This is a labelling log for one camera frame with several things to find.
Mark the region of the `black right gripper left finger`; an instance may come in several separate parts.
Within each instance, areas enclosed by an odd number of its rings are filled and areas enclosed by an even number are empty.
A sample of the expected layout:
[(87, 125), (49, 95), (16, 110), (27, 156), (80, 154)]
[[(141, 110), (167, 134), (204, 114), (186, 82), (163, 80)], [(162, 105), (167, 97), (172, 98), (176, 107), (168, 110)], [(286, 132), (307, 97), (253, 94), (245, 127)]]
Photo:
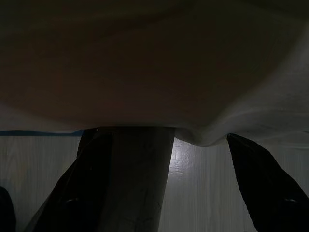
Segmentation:
[(73, 164), (58, 180), (40, 215), (37, 232), (93, 232), (111, 175), (112, 134), (85, 130)]

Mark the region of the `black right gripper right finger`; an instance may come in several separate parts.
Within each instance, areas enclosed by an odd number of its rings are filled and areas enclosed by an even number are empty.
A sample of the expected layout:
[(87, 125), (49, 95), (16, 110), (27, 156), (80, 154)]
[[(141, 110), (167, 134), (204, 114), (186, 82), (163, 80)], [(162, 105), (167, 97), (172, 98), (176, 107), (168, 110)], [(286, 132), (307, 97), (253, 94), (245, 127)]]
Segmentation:
[(236, 134), (227, 136), (237, 183), (259, 232), (307, 232), (309, 198), (272, 154)]

